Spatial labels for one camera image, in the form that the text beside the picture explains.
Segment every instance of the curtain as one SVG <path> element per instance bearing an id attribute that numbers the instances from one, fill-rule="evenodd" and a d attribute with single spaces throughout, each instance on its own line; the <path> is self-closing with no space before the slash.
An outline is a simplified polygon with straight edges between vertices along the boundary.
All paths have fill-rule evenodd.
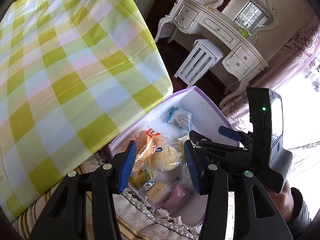
<path id="1" fill-rule="evenodd" d="M 302 72 L 305 79 L 311 82 L 311 87 L 320 92 L 320 53 L 311 61 L 311 63 Z"/>
<path id="2" fill-rule="evenodd" d="M 277 90 L 288 80 L 310 68 L 320 53 L 320 21 L 315 17 L 306 29 L 299 29 L 292 38 L 269 60 L 269 68 L 256 76 L 251 87 Z M 223 112 L 235 129 L 249 130 L 244 116 L 249 112 L 246 92 L 227 102 Z"/>

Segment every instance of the plastic bag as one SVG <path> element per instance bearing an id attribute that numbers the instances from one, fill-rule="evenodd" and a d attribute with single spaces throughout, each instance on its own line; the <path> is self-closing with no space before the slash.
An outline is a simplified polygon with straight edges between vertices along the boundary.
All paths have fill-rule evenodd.
<path id="1" fill-rule="evenodd" d="M 167 123 L 171 123 L 174 125 L 177 125 L 178 127 L 183 128 L 184 130 L 187 130 L 188 132 L 191 131 L 191 118 L 192 114 L 179 108 L 174 107 L 171 109 Z"/>
<path id="2" fill-rule="evenodd" d="M 179 141 L 180 147 L 181 147 L 181 149 L 182 149 L 183 155 L 184 155 L 184 143 L 185 143 L 185 141 L 187 141 L 187 140 L 190 140 L 190 137 L 189 137 L 188 134 L 185 135 L 185 136 L 183 136 L 183 137 L 181 137 L 181 138 L 178 138 L 178 141 Z"/>
<path id="3" fill-rule="evenodd" d="M 139 173 L 144 163 L 167 139 L 169 139 L 169 136 L 158 133 L 151 128 L 141 132 L 135 132 L 129 136 L 129 138 L 122 143 L 121 151 L 124 152 L 127 149 L 131 140 L 137 143 L 137 157 L 132 172 Z"/>
<path id="4" fill-rule="evenodd" d="M 146 191 L 147 201 L 153 206 L 165 200 L 173 188 L 169 182 L 157 181 L 154 183 L 152 180 L 148 180 L 145 183 L 144 188 L 147 189 L 146 187 L 149 188 Z"/>
<path id="5" fill-rule="evenodd" d="M 178 147 L 179 144 L 174 146 L 163 145 L 158 147 L 158 149 L 153 154 L 151 159 L 150 167 L 157 168 L 161 171 L 172 171 L 178 166 L 183 165 L 183 154 L 182 150 L 178 150 L 175 147 Z"/>
<path id="6" fill-rule="evenodd" d="M 177 185 L 170 196 L 158 204 L 158 208 L 168 210 L 169 212 L 175 212 L 184 203 L 187 195 L 188 192 L 185 191 L 182 186 Z"/>
<path id="7" fill-rule="evenodd" d="M 129 182 L 135 187 L 135 189 L 139 189 L 149 179 L 149 172 L 142 166 L 138 172 L 131 173 Z"/>
<path id="8" fill-rule="evenodd" d="M 182 167 L 181 179 L 178 179 L 175 182 L 173 182 L 173 186 L 176 186 L 176 185 L 181 185 L 189 193 L 192 193 L 195 191 L 195 188 L 192 185 L 192 180 L 191 180 L 189 169 L 188 169 L 187 165 L 183 165 L 183 167 Z"/>

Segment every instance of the sleeve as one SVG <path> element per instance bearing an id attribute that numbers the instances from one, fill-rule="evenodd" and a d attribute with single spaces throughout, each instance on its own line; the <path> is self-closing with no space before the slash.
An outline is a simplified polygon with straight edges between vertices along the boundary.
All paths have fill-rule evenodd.
<path id="1" fill-rule="evenodd" d="M 291 195 L 294 201 L 293 216 L 287 225 L 293 239 L 296 240 L 308 228 L 311 219 L 309 218 L 309 210 L 306 203 L 303 201 L 301 192 L 292 187 Z"/>

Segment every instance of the green led light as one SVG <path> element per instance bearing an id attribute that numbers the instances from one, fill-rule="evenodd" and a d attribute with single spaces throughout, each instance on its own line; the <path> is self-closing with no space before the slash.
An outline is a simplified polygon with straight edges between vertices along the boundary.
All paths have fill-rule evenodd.
<path id="1" fill-rule="evenodd" d="M 244 175 L 248 178 L 251 178 L 253 176 L 253 173 L 251 171 L 245 171 Z"/>

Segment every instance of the checkered tablecloth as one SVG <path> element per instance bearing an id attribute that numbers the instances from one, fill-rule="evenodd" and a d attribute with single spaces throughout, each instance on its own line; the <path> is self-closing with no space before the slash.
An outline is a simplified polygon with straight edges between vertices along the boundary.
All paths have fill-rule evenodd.
<path id="1" fill-rule="evenodd" d="M 133 0 L 18 0 L 0 39 L 0 205 L 13 221 L 172 84 Z"/>

